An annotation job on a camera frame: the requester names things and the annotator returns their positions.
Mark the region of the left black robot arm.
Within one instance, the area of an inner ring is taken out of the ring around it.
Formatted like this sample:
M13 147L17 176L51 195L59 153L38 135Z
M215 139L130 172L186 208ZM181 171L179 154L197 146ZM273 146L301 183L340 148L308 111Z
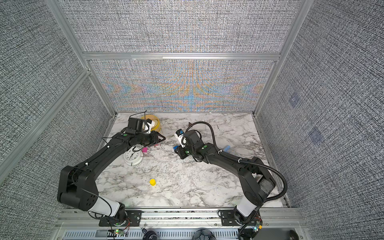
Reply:
M151 147L166 138L152 131L148 120L129 118L128 125L110 138L110 141L87 160L61 170L57 200L59 203L91 212L97 219L109 218L118 224L127 219L125 205L102 197L96 179L116 158L140 145Z

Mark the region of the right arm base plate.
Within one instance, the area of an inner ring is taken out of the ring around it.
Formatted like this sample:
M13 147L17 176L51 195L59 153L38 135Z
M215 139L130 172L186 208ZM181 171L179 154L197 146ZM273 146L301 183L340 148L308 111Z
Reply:
M222 226L224 227L241 226L241 224L239 224L235 219L233 210L219 210L218 215L220 217Z

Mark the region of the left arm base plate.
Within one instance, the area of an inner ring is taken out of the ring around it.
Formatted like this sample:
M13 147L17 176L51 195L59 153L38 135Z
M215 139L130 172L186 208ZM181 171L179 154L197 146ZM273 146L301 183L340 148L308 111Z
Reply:
M115 219L109 219L109 222L106 218L99 221L99 227L138 227L142 219L143 211L140 210L125 210L126 217L123 222L118 222Z

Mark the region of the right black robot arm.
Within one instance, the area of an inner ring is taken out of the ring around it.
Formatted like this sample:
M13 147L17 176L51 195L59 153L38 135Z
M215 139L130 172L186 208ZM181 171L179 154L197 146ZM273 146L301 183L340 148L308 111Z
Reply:
M204 143L201 135L194 130L185 133L179 129L175 138L180 145L174 147L174 151L181 159L191 156L197 162L218 166L238 177L244 197L233 214L240 225L247 223L264 205L276 186L269 169L257 157L252 158L249 164L242 163L242 158L217 150L211 143Z

